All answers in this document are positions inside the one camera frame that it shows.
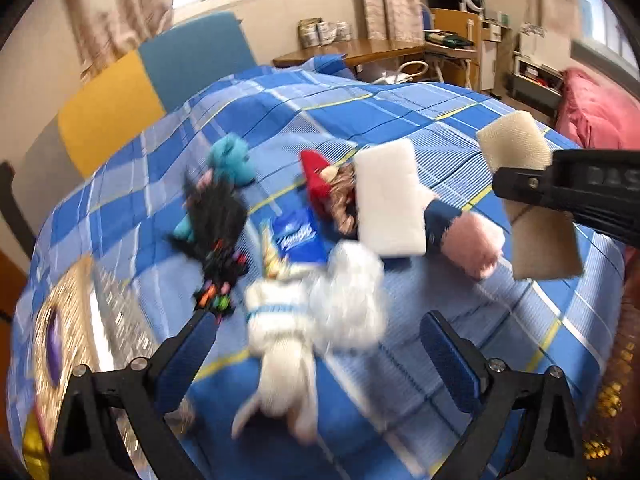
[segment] wooden table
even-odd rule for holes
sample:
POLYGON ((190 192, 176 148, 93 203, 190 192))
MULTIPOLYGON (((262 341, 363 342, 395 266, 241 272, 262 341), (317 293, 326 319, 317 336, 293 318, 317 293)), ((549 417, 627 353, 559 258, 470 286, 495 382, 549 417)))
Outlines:
POLYGON ((303 64, 313 56, 323 54, 344 54, 344 62, 350 66, 356 66, 382 59, 390 59, 411 54, 434 54, 436 56, 451 57, 454 59, 475 59, 478 53, 475 50, 463 48, 448 48, 428 42, 410 42, 396 40, 350 40, 337 41, 325 46, 312 46, 303 48, 277 57, 273 65, 278 68, 286 68, 303 64))

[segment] black feathery object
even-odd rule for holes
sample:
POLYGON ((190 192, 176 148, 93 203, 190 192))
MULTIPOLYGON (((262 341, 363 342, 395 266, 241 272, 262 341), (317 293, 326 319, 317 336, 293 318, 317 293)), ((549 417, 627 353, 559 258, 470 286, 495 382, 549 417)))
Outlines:
POLYGON ((185 174, 184 197, 194 241, 173 235, 169 240, 202 264, 204 283, 193 295, 196 308, 209 308, 219 319, 229 316, 234 310, 229 292, 248 270, 246 254, 236 251, 247 208, 224 176, 196 184, 185 174))

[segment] pink curtain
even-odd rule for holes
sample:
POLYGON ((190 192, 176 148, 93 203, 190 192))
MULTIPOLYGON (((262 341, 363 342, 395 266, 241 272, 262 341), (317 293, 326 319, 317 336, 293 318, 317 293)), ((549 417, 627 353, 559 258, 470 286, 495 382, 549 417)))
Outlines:
POLYGON ((174 0, 66 0, 82 81, 172 25, 174 0))
POLYGON ((423 41, 420 0, 363 0, 370 40, 423 41))

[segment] white pillow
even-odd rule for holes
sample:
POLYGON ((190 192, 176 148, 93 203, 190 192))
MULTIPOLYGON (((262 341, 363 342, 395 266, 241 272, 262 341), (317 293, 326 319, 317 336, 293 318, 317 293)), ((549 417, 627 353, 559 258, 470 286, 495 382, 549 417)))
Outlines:
POLYGON ((359 151, 353 161, 360 241, 382 257, 424 254, 424 194, 414 144, 394 140, 359 151))

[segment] clear plastic bag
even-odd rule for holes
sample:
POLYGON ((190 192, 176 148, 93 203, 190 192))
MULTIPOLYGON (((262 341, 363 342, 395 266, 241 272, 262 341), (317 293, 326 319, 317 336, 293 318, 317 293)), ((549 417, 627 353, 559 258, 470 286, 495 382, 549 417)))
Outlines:
POLYGON ((305 279, 318 352, 363 350, 380 341, 388 305, 383 275, 378 256, 359 242, 342 240, 329 255, 327 273, 305 279))

